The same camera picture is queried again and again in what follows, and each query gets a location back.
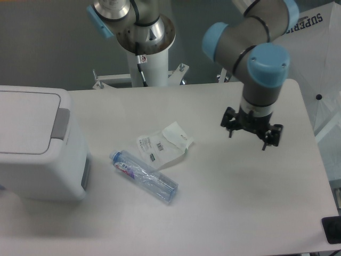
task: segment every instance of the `metal mount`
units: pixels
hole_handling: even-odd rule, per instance
[[[222,69],[221,73],[217,75],[218,83],[228,83],[231,79],[231,76],[227,75],[228,71],[226,69]]]
[[[176,70],[169,71],[168,86],[187,84],[186,80],[184,80],[183,77],[186,75],[189,68],[189,66],[181,63]],[[112,86],[109,86],[107,84],[131,83],[132,81],[130,74],[97,76],[96,71],[93,69],[93,75],[95,79],[95,85],[93,86],[93,89],[113,88]]]
[[[270,117],[271,114],[266,117],[257,118],[253,116],[252,111],[248,114],[245,114],[242,111],[236,113],[233,108],[228,107],[221,122],[221,126],[225,127],[230,132],[230,138],[232,137],[233,131],[241,129],[256,134],[264,141],[262,150],[265,150],[267,146],[277,147],[279,145],[283,131],[283,125],[269,124]]]

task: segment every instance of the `blue joint cap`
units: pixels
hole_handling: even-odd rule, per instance
[[[113,33],[109,30],[109,28],[104,24],[104,22],[101,20],[101,18],[97,15],[95,10],[92,8],[92,6],[88,6],[86,8],[87,14],[92,22],[92,24],[95,26],[97,31],[104,37],[104,38],[110,38],[113,37]]]
[[[287,5],[288,12],[289,12],[289,24],[287,30],[291,29],[296,25],[298,18],[299,18],[299,9],[295,2],[295,0],[283,0],[284,3]]]
[[[215,61],[215,52],[219,39],[227,26],[228,25],[223,22],[218,22],[212,25],[204,35],[202,40],[202,50],[213,61]]]
[[[265,43],[256,46],[247,60],[251,78],[267,88],[280,87],[288,77],[290,55],[280,45]]]

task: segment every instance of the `gray wall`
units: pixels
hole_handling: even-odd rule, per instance
[[[298,0],[301,10],[332,1]],[[86,7],[92,0],[0,2],[0,84],[90,89],[98,75],[128,73],[125,53],[115,38],[102,39]],[[177,37],[169,68],[190,66],[189,83],[212,83],[221,67],[201,50],[205,31],[215,22],[242,19],[229,0],[161,0],[161,11],[175,23]]]

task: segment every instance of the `white umbrella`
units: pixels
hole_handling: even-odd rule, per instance
[[[341,6],[330,3],[301,13],[298,24],[275,41],[290,53],[289,78],[299,83],[314,130],[338,106],[340,25]],[[319,146],[329,179],[341,178],[341,172],[336,172],[341,167],[341,129],[335,127]]]

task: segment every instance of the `white plastic container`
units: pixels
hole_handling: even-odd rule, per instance
[[[0,86],[0,184],[25,198],[85,196],[90,154],[62,89]]]

